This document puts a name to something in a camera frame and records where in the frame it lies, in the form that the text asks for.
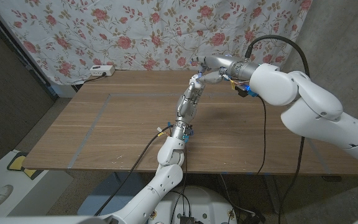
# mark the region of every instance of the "wall outlet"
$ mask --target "wall outlet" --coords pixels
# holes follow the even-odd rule
[[[112,76],[116,71],[112,65],[93,65],[90,69],[92,76],[101,76],[106,72],[106,76]]]

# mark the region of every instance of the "yellow label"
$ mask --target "yellow label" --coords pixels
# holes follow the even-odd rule
[[[230,83],[231,83],[231,89],[236,90],[236,84],[234,84],[232,80],[230,80]]]

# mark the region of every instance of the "yellow object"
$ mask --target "yellow object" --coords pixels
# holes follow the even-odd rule
[[[35,173],[35,171],[37,171],[37,170],[29,170],[29,169],[24,169],[24,173],[25,174],[27,174],[29,177],[31,177],[34,173]]]
[[[12,164],[9,166],[10,170],[22,170],[22,163],[25,159],[25,156],[19,156],[15,159],[15,161],[12,162]]]
[[[160,136],[161,136],[161,135],[163,135],[163,134],[166,134],[167,136],[169,136],[169,134],[168,134],[168,133],[161,132],[160,134],[158,134],[158,137],[160,137]]]
[[[236,84],[234,84],[234,81],[230,80],[230,83],[231,83],[231,89],[236,90]]]

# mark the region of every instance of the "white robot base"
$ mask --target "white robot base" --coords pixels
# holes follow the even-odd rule
[[[173,189],[181,192],[182,187]],[[179,197],[178,193],[169,192],[161,200],[154,210],[154,214],[149,218],[148,224],[169,224],[171,222],[173,208]],[[190,203],[191,217],[195,221],[204,224],[227,224],[230,217],[230,224],[237,224],[236,215],[232,211],[230,203],[221,195],[213,190],[200,186],[186,186],[184,195]],[[179,224],[180,217],[183,215],[183,199],[180,198],[173,214],[172,223]],[[185,216],[189,216],[189,206],[185,198]]]

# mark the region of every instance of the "black cable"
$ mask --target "black cable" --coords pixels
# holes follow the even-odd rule
[[[263,159],[262,165],[260,166],[258,173],[256,173],[256,175],[259,174],[259,172],[262,170],[263,166],[265,165],[265,158],[266,158],[266,105],[265,105],[264,99],[262,99],[262,97],[260,97],[260,96],[258,96],[258,97],[262,101],[262,104],[264,105],[265,123],[264,123],[264,159]]]
[[[294,185],[294,183],[296,181],[296,178],[298,177],[299,170],[301,168],[301,160],[302,160],[302,152],[303,152],[303,144],[304,143],[305,143],[305,137],[302,136],[301,137],[301,145],[300,145],[300,148],[299,148],[298,164],[296,165],[295,175],[293,176],[291,184],[287,188],[287,191],[285,192],[285,194],[283,196],[283,200],[281,201],[280,208],[278,209],[278,224],[281,224],[281,213],[282,213],[282,210],[283,210],[283,204],[284,204],[285,197],[287,197],[288,193],[290,192],[291,188],[293,187],[293,185]]]
[[[254,48],[254,44],[256,44],[257,42],[259,42],[261,40],[264,40],[264,39],[277,39],[277,40],[282,40],[282,41],[290,44],[299,53],[299,56],[302,59],[303,67],[305,69],[305,74],[310,78],[309,65],[308,65],[308,61],[306,59],[305,54],[303,53],[302,49],[298,46],[298,44],[296,44],[294,41],[292,41],[292,40],[290,40],[290,39],[288,39],[286,37],[281,37],[279,35],[265,35],[265,36],[256,38],[255,40],[253,40],[249,44],[247,52],[246,52],[246,55],[245,55],[245,58],[249,58],[251,56],[251,52],[252,52],[252,49]],[[304,143],[305,143],[305,137],[302,136],[301,137],[301,144],[300,144],[300,148],[299,148],[298,163],[296,165],[295,175],[293,176],[291,184],[290,184],[290,186],[288,186],[287,191],[285,192],[285,194],[283,196],[283,200],[281,201],[280,208],[278,209],[278,224],[281,223],[281,212],[282,212],[284,200],[287,197],[288,193],[291,191],[291,188],[293,187],[293,185],[294,185],[294,183],[296,181],[296,178],[298,177],[298,174],[299,174],[299,170],[300,170],[300,167],[301,167],[301,160],[302,160],[302,152],[303,152]]]
[[[98,78],[94,78],[94,79],[91,79],[91,80],[86,80],[84,83],[86,83],[86,82],[94,82],[95,80],[98,80],[98,79],[100,79],[100,78],[103,78],[103,77],[105,77],[106,75],[107,75],[106,72],[103,72],[102,75],[99,76]]]
[[[182,195],[181,193],[174,191],[174,190],[171,190],[171,192]],[[186,199],[187,204],[189,206],[189,214],[191,214],[190,202],[189,202],[188,198],[186,197],[186,195],[182,195],[182,196]]]
[[[134,171],[135,167],[137,166],[137,164],[139,163],[139,161],[142,159],[143,155],[145,154],[147,148],[151,145],[151,143],[154,141],[154,139],[156,139],[158,137],[158,135],[160,133],[162,133],[163,131],[167,130],[169,128],[169,126],[167,126],[166,128],[162,129],[161,132],[159,132],[158,134],[156,134],[151,140],[150,142],[147,144],[147,146],[144,148],[142,154],[139,156],[139,158],[137,158],[135,164],[132,166],[131,170],[129,171],[127,177],[125,178],[125,180],[121,183],[121,185],[118,187],[118,189],[106,200],[106,202],[102,205],[102,207],[99,208],[99,210],[94,214],[95,216],[100,215],[100,213],[103,211],[103,209],[105,208],[105,206],[111,201],[111,199],[117,194],[117,192],[119,191],[119,189],[125,184],[125,182],[127,181],[128,177],[130,176],[130,174],[132,173],[132,171]]]
[[[187,148],[186,148],[186,145],[185,145],[185,160],[186,160],[186,166],[187,166]],[[182,195],[184,195],[185,194],[185,189],[186,189],[186,181],[183,183],[183,191],[182,191]],[[182,197],[182,200],[183,200],[183,215],[186,215],[185,214],[185,198],[184,197]]]
[[[183,192],[185,191],[185,186],[186,186],[186,178],[187,178],[187,153],[186,153],[186,151],[185,151],[185,169],[186,169],[186,171],[185,171],[185,179],[184,179],[184,181],[183,181],[183,188],[182,188],[182,190],[181,190],[181,194],[183,195]],[[174,216],[174,214],[175,214],[175,210],[176,210],[176,208],[177,208],[177,205],[178,205],[178,202],[179,202],[179,198],[180,198],[180,195],[179,195],[179,197],[178,197],[178,199],[177,199],[177,202],[175,203],[175,206],[174,206],[174,208],[173,208],[173,211],[172,211],[172,216],[171,216],[171,222],[170,222],[170,224],[172,224],[172,220],[173,220],[173,216]]]
[[[256,44],[257,42],[264,40],[264,39],[282,40],[282,41],[290,44],[299,53],[299,55],[302,59],[303,67],[305,68],[305,74],[310,77],[309,65],[308,65],[308,61],[306,60],[305,54],[303,53],[302,49],[298,46],[298,44],[296,44],[294,41],[292,41],[286,37],[282,37],[279,35],[265,35],[265,36],[256,38],[249,44],[245,58],[249,58],[251,56],[251,52],[252,52],[252,49],[254,48],[254,44]]]

